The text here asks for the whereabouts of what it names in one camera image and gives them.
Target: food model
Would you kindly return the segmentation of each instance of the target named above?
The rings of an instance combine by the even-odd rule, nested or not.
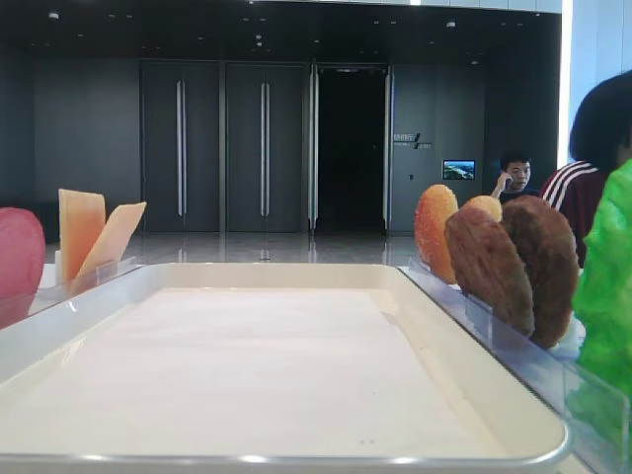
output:
[[[87,289],[82,277],[121,259],[145,206],[120,205],[106,222],[103,196],[59,190],[61,277],[70,294]],[[29,315],[44,259],[38,219],[24,209],[0,208],[0,329]]]
[[[504,208],[492,197],[474,197],[460,210],[455,202],[443,185],[422,195],[415,225],[422,260],[538,346],[554,347],[571,321],[579,275],[566,218],[537,197]]]
[[[586,239],[584,272],[573,299],[586,326],[579,365],[632,397],[632,161],[613,172],[605,185]],[[581,387],[572,397],[578,418],[598,426],[620,443],[621,406],[601,403]]]

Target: yellow cheese slice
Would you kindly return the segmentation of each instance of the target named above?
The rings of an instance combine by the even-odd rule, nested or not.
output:
[[[77,277],[106,225],[102,195],[59,190],[59,237],[62,281]]]
[[[120,205],[115,209],[103,232],[81,266],[77,279],[108,263],[119,262],[131,234],[138,226],[146,202]]]

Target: man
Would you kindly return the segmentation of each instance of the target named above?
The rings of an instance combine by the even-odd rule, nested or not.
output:
[[[582,268],[584,239],[593,227],[605,182],[632,157],[631,144],[632,71],[602,82],[584,98],[570,137],[575,162],[558,170],[542,189],[541,197],[571,224]]]
[[[526,185],[531,178],[531,161],[519,151],[508,151],[501,158],[501,176],[492,192],[492,198],[500,199],[501,204],[520,196],[539,196],[538,190]]]

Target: wall sign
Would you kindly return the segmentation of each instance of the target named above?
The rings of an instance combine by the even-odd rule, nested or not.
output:
[[[430,150],[433,144],[430,142],[420,141],[422,135],[420,133],[394,133],[393,143],[395,146],[407,146],[415,150]]]

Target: clear plastic holder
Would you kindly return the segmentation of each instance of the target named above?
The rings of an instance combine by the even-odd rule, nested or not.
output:
[[[574,451],[597,474],[629,473],[630,400],[572,362],[554,357],[501,322],[490,306],[464,295],[410,259],[409,278],[527,388],[560,414]]]
[[[136,258],[110,262],[72,281],[49,288],[40,288],[35,294],[0,300],[0,330],[24,321],[39,312],[62,303],[78,294],[127,274],[138,266]]]

